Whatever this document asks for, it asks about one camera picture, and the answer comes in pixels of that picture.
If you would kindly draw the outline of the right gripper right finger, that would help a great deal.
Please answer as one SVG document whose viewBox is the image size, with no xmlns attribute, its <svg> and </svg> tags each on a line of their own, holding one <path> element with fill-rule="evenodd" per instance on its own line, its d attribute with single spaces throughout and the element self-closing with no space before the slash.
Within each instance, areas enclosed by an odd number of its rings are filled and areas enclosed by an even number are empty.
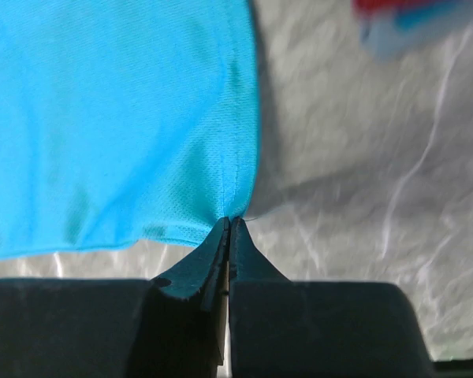
<svg viewBox="0 0 473 378">
<path fill-rule="evenodd" d="M 292 281 L 241 219 L 229 242 L 235 377 L 432 377 L 412 304 L 391 283 Z"/>
</svg>

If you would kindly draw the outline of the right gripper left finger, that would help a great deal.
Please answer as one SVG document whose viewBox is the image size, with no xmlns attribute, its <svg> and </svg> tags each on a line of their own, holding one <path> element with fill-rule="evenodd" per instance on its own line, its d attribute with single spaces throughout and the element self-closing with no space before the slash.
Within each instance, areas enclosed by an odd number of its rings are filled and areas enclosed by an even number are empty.
<svg viewBox="0 0 473 378">
<path fill-rule="evenodd" d="M 229 220 L 151 280 L 0 279 L 0 377 L 214 377 Z"/>
</svg>

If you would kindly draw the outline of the teal t-shirt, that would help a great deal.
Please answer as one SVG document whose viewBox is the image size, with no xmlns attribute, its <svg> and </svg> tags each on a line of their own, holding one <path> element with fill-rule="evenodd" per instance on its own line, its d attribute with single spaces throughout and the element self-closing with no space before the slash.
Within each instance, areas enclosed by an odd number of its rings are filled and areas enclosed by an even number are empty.
<svg viewBox="0 0 473 378">
<path fill-rule="evenodd" d="M 246 1 L 0 1 L 0 259 L 198 246 L 260 129 Z"/>
</svg>

